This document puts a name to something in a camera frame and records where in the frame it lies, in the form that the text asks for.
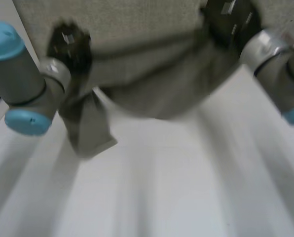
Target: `gray cloth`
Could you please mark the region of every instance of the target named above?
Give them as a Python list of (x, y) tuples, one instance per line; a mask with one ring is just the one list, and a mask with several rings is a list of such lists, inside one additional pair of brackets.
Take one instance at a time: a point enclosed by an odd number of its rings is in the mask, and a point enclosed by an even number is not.
[(73, 147), (87, 156), (115, 144), (94, 87), (138, 115), (170, 119), (211, 94), (238, 65), (238, 56), (215, 45), (206, 29), (96, 46), (94, 59), (59, 111)]

